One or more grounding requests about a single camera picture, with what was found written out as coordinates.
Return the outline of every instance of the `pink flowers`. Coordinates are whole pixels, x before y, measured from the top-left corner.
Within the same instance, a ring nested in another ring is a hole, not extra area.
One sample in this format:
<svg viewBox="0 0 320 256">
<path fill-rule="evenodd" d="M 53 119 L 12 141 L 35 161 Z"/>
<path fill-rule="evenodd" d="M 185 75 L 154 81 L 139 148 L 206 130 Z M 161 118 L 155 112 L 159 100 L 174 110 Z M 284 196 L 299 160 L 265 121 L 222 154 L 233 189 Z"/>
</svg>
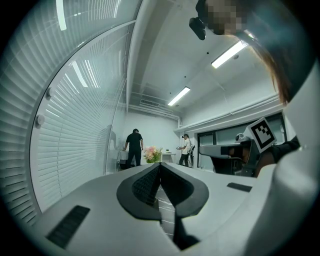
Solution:
<svg viewBox="0 0 320 256">
<path fill-rule="evenodd" d="M 155 146 L 147 147 L 144 150 L 145 157 L 147 163 L 158 163 L 161 160 L 161 151 L 162 147 L 157 149 Z"/>
</svg>

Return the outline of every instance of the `gray device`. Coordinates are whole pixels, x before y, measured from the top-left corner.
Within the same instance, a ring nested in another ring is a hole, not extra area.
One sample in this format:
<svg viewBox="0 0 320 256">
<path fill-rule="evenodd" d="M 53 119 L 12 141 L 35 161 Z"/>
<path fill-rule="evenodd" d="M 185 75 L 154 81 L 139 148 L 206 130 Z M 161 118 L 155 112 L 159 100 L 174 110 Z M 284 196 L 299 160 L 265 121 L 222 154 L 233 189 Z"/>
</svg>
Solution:
<svg viewBox="0 0 320 256">
<path fill-rule="evenodd" d="M 199 148 L 199 153 L 211 157 L 217 173 L 241 175 L 252 177 L 255 175 L 260 154 L 277 142 L 267 120 L 263 117 L 248 125 L 244 133 L 235 137 L 234 144 L 206 145 Z M 229 150 L 234 149 L 234 157 L 229 155 Z M 242 160 L 243 148 L 249 150 L 246 163 Z"/>
</svg>

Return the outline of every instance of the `white ceiling beam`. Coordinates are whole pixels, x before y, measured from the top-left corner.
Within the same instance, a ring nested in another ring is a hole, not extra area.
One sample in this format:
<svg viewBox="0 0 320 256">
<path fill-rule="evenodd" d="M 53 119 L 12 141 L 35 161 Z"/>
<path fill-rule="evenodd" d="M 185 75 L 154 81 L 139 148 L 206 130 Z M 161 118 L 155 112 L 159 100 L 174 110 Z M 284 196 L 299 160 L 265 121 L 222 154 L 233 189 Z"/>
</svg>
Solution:
<svg viewBox="0 0 320 256">
<path fill-rule="evenodd" d="M 159 56 L 159 54 L 161 52 L 161 48 L 162 48 L 163 43 L 165 42 L 169 32 L 171 31 L 170 26 L 171 26 L 172 22 L 174 21 L 174 19 L 176 18 L 178 11 L 179 11 L 179 9 L 177 8 L 177 5 L 173 5 L 169 14 L 167 15 L 166 19 L 164 20 L 164 23 L 162 24 L 158 35 L 156 36 L 155 43 L 152 47 L 149 59 L 147 61 L 146 69 L 143 74 L 141 87 L 139 90 L 141 94 L 143 93 L 145 86 L 146 86 L 148 80 L 150 79 L 153 66 L 157 60 L 157 57 Z"/>
<path fill-rule="evenodd" d="M 136 17 L 136 22 L 132 32 L 129 58 L 128 58 L 128 68 L 127 68 L 127 82 L 126 82 L 126 111 L 129 110 L 129 102 L 132 91 L 132 86 L 134 82 L 134 76 L 136 71 L 136 66 L 138 62 L 138 56 L 140 52 L 140 47 L 142 44 L 142 39 L 147 29 L 151 14 L 156 7 L 157 1 L 155 0 L 142 0 L 138 15 Z"/>
</svg>

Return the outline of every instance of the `window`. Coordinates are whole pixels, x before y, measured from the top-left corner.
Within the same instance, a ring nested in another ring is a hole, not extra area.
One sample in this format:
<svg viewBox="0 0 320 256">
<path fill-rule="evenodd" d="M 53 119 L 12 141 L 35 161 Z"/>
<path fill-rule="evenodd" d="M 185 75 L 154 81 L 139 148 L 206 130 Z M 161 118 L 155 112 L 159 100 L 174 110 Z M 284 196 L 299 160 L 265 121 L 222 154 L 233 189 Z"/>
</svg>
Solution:
<svg viewBox="0 0 320 256">
<path fill-rule="evenodd" d="M 276 144 L 280 145 L 287 141 L 287 134 L 284 119 L 281 113 L 268 116 L 265 118 L 270 125 L 272 132 L 276 137 Z M 203 168 L 206 170 L 213 170 L 214 166 L 212 164 L 211 158 L 206 155 L 199 154 L 199 147 L 206 145 L 226 145 L 234 144 L 236 142 L 236 135 L 243 133 L 249 124 L 255 121 L 244 123 L 241 125 L 228 127 L 225 129 L 210 131 L 206 133 L 198 134 L 198 168 Z"/>
<path fill-rule="evenodd" d="M 212 164 L 211 158 L 206 155 L 199 154 L 200 146 L 215 145 L 214 132 L 207 132 L 198 135 L 198 167 L 206 170 L 214 170 L 214 165 Z"/>
</svg>

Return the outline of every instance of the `floor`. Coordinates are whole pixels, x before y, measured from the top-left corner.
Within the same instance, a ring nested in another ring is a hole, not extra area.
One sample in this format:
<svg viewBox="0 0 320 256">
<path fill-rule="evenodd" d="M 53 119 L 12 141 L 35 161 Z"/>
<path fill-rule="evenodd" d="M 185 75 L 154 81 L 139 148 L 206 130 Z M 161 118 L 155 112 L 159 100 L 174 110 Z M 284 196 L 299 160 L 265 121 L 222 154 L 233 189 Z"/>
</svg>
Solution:
<svg viewBox="0 0 320 256">
<path fill-rule="evenodd" d="M 161 227 L 168 237 L 173 239 L 175 231 L 175 208 L 161 186 L 159 186 L 155 197 L 159 201 L 159 212 L 162 217 Z"/>
</svg>

